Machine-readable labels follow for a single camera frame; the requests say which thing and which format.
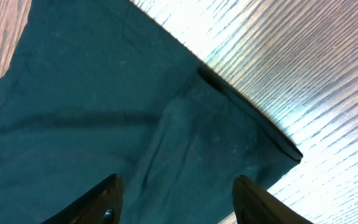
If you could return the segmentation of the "black t-shirt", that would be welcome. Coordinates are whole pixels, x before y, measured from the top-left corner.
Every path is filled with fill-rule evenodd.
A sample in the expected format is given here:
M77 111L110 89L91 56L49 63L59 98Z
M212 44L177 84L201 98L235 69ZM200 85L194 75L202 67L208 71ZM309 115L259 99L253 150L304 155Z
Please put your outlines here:
M111 174L122 223L218 223L241 174L301 152L129 1L33 1L0 79L0 223L42 223Z

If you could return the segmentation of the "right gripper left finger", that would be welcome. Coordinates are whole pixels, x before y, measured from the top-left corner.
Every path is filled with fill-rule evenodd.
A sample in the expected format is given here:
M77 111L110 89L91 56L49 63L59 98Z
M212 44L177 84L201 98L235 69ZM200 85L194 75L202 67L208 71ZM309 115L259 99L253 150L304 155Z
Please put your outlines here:
M123 195L121 176L111 174L43 224L119 224Z

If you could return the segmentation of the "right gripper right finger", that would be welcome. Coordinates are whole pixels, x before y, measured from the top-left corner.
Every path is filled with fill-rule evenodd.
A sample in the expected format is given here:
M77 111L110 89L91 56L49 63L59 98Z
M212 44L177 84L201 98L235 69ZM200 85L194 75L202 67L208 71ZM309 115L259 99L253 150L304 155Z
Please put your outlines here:
M245 175L234 179L232 204L238 224L312 224Z

